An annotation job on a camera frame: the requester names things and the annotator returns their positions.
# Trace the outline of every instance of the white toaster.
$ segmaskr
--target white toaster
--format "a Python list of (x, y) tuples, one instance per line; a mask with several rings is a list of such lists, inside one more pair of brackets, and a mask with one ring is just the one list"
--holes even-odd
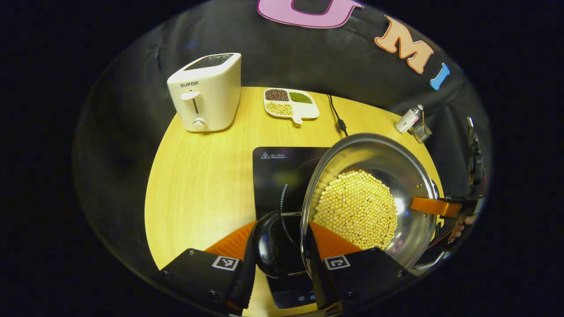
[(186, 130), (223, 130), (233, 122), (239, 105), (241, 54), (204, 56), (178, 70), (166, 83)]

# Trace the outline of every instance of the black cable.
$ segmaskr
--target black cable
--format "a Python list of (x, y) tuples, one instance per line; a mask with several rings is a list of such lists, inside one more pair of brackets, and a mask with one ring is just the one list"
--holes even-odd
[(343, 131), (345, 133), (345, 136), (347, 137), (347, 136), (349, 136), (349, 134), (347, 133), (347, 126), (345, 125), (345, 122), (341, 118), (339, 118), (339, 114), (335, 110), (335, 106), (333, 106), (333, 98), (329, 94), (328, 94), (328, 96), (329, 96), (329, 104), (331, 105), (333, 112), (337, 116), (337, 125), (338, 125), (339, 129), (341, 129), (341, 131)]

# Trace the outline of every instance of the screw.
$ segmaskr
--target screw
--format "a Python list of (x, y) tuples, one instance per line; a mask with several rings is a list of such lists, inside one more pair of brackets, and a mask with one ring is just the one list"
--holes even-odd
[(219, 295), (219, 293), (211, 291), (208, 293), (208, 296), (211, 297), (214, 300), (218, 300), (221, 298), (221, 295)]
[(355, 292), (347, 292), (345, 294), (345, 298), (348, 299), (349, 301), (352, 301), (356, 298), (356, 293)]

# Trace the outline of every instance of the small bottle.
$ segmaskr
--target small bottle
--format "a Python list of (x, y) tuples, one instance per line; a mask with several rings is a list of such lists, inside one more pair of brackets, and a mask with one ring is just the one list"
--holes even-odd
[(419, 120), (419, 118), (421, 117), (421, 111), (423, 111), (423, 106), (421, 104), (418, 104), (417, 107), (409, 109), (398, 121), (398, 123), (394, 125), (395, 129), (400, 133), (407, 131), (407, 129), (412, 127), (415, 122)]

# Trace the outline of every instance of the wooden table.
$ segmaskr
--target wooden table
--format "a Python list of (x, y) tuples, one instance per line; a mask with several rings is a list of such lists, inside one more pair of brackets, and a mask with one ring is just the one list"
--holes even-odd
[[(204, 250), (233, 230), (255, 220), (253, 150), (261, 146), (331, 147), (344, 137), (327, 95), (310, 93), (320, 115), (296, 126), (289, 118), (266, 113), (264, 87), (243, 87), (233, 124), (215, 133), (190, 133), (174, 116), (158, 148), (145, 200), (149, 248), (159, 269), (188, 248)], [(349, 134), (370, 132), (391, 138), (410, 150), (439, 188), (443, 188), (423, 144), (399, 134), (398, 115), (352, 100), (333, 97)], [(316, 305), (278, 309), (265, 274), (257, 269), (244, 316), (287, 316), (315, 311)]]

